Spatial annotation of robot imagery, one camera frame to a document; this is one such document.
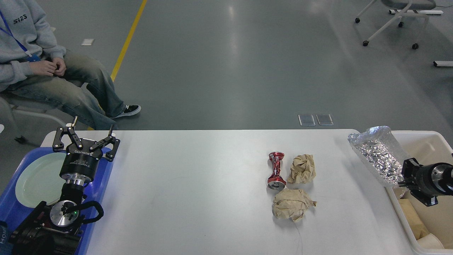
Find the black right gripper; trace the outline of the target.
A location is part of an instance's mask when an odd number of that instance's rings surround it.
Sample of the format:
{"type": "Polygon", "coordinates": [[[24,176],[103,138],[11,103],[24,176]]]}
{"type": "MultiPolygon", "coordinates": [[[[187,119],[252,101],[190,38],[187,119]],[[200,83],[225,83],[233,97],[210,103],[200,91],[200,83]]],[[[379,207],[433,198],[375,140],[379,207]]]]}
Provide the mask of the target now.
{"type": "Polygon", "coordinates": [[[403,161],[399,187],[411,188],[411,195],[426,207],[438,204],[437,196],[452,196],[452,164],[421,165],[415,158],[403,161]]]}

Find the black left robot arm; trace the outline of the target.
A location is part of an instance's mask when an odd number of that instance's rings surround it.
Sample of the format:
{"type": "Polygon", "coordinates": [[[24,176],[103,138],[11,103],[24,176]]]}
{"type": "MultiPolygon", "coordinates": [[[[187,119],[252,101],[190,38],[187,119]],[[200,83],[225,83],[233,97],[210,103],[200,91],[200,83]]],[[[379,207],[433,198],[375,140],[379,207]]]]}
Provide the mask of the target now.
{"type": "Polygon", "coordinates": [[[77,117],[60,126],[52,150],[66,153],[60,177],[65,181],[60,198],[48,204],[41,201],[9,237],[13,255],[73,255],[79,246],[84,225],[104,216],[101,204],[87,201],[85,187],[95,180],[102,159],[112,162],[120,145],[111,126],[100,141],[79,138],[77,117]]]}

